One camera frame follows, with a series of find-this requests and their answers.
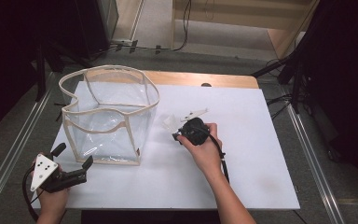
transparent plastic container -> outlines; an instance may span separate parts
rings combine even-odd
[[[104,65],[59,82],[62,125],[77,161],[139,165],[156,114],[158,89],[142,71]]]

clear plastic bag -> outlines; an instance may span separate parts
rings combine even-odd
[[[140,164],[159,94],[142,71],[105,65],[63,77],[62,124],[77,161]]]

white table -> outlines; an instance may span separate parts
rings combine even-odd
[[[141,150],[140,166],[93,164],[88,182],[72,187],[67,208],[214,209],[213,193],[187,150],[162,127],[177,117],[207,107],[205,122],[218,124],[230,184],[249,209],[299,209],[261,90],[158,85],[160,103]],[[65,171],[81,167],[61,128],[52,148],[68,148],[55,161]]]

gray floor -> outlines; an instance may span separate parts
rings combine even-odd
[[[151,0],[146,0],[145,6],[147,6],[146,3],[151,2]],[[141,32],[142,29],[140,28],[142,28],[142,24],[138,28],[137,32]],[[207,25],[205,29],[209,33],[212,28],[208,28]],[[222,42],[218,38],[213,38],[198,44],[196,43],[197,41],[192,42],[192,40],[193,38],[197,39],[196,35],[202,36],[202,34],[192,32],[192,30],[189,30],[189,44],[186,50],[184,50],[187,52],[162,52],[156,55],[151,50],[136,50],[133,54],[129,54],[127,49],[123,49],[119,52],[111,51],[101,56],[94,62],[94,65],[122,64],[144,70],[245,75],[264,67],[267,61],[275,57],[268,40],[260,37],[267,36],[267,32],[263,30],[249,29],[249,34],[254,32],[253,34],[259,35],[256,35],[257,38],[255,39],[252,39],[254,38],[252,35],[248,35],[247,38],[250,39],[241,38],[242,41],[248,40],[244,42],[246,44],[242,44],[244,46],[243,49],[223,46],[223,50],[218,50],[221,44],[217,43],[229,43],[232,41]],[[148,47],[156,45],[152,43],[151,39],[153,37],[150,37],[150,34],[142,35],[138,33],[136,36],[144,41],[144,43],[139,42],[141,45],[147,45],[147,41],[151,45]],[[69,65],[64,73],[66,74],[78,69],[80,67]],[[56,74],[55,76],[58,79],[62,74]],[[21,195],[21,180],[34,156],[40,151],[50,150],[61,125],[60,122],[55,121],[60,113],[60,108],[54,105],[54,103],[62,102],[62,95],[58,89],[57,79],[52,86],[51,95],[39,121],[35,124],[34,130],[27,139],[28,142],[25,144],[19,160],[8,177],[5,187],[0,192],[0,223],[33,223]],[[266,99],[282,95],[281,86],[276,82],[274,76],[270,74],[264,75],[258,79],[258,83]],[[0,164],[6,158],[16,140],[17,134],[21,130],[22,124],[30,114],[34,106],[35,95],[36,87],[25,94],[0,123]],[[281,107],[282,104],[272,105],[270,112],[273,113]],[[328,159],[326,154],[327,144],[322,139],[317,125],[312,117],[302,110],[302,107],[300,109],[300,116],[309,134],[310,141],[323,167],[330,187],[340,203],[339,208],[346,223],[358,223],[358,204],[346,203],[348,199],[358,199],[358,170],[350,164],[336,163]],[[282,152],[286,159],[289,173],[294,185],[299,189],[297,197],[300,201],[301,209],[298,213],[307,223],[330,223],[321,194],[316,187],[296,130],[286,110],[274,120],[274,126],[282,146]],[[252,211],[252,214],[258,223],[303,223],[293,211]],[[62,223],[80,223],[80,213],[73,210],[68,211]]]

